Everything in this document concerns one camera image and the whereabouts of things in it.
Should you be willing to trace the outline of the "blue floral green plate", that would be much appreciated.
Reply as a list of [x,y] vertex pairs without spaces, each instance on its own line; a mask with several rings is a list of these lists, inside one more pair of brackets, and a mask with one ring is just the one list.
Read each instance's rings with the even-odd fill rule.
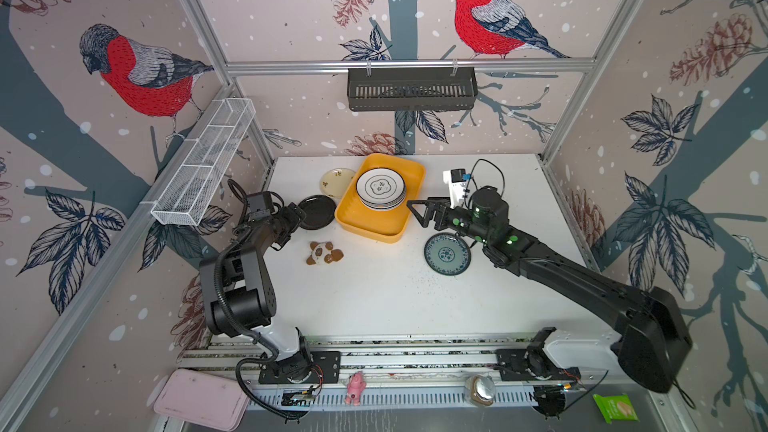
[[456,235],[439,233],[430,237],[424,246],[427,265],[443,276],[458,276],[471,264],[471,251],[466,242]]

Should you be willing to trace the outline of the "black round plate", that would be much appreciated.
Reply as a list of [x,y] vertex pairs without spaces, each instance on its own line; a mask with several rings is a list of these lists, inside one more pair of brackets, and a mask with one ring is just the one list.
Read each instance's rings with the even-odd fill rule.
[[325,195],[307,197],[298,204],[298,208],[304,213],[300,227],[305,230],[325,228],[335,219],[336,202]]

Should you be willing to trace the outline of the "white plate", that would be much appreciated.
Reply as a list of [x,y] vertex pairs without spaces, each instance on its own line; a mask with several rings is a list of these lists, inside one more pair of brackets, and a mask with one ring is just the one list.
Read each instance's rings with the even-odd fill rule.
[[357,179],[356,192],[366,207],[389,211],[405,200],[407,189],[400,173],[379,167],[364,172]]

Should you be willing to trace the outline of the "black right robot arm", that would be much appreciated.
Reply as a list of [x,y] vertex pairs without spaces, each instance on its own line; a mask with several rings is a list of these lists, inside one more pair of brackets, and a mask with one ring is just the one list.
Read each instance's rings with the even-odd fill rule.
[[510,224],[509,205],[494,186],[466,199],[410,200],[407,207],[422,227],[472,239],[495,267],[542,284],[600,318],[618,333],[611,349],[638,385],[656,393],[677,386],[693,341],[669,292],[622,284],[558,254]]

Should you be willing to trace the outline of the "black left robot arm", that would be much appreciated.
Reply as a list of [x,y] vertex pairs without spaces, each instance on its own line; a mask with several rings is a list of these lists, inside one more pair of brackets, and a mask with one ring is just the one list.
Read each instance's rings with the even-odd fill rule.
[[242,210],[230,244],[200,265],[205,325],[214,335],[244,336],[262,346],[261,363],[278,381],[304,382],[313,374],[313,359],[298,329],[277,325],[277,296],[265,253],[281,250],[306,214],[277,193],[248,194],[233,179],[227,185]]

